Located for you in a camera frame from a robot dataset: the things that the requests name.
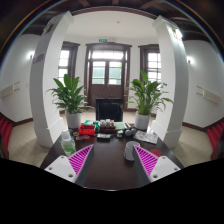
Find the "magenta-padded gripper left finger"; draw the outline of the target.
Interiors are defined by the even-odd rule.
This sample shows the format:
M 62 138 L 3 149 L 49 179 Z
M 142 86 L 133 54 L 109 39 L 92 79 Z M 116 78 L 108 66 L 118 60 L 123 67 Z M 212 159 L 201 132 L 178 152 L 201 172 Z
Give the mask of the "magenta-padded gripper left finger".
M 93 145 L 86 146 L 70 156 L 47 156 L 44 160 L 44 170 L 79 186 L 83 186 L 93 156 Z

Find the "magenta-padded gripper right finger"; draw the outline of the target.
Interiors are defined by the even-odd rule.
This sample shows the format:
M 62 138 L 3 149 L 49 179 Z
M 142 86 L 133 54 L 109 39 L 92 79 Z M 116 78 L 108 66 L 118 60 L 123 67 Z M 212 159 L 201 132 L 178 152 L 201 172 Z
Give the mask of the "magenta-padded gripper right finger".
M 180 170 L 167 156 L 156 156 L 148 150 L 135 145 L 133 157 L 142 185 L 155 182 Z

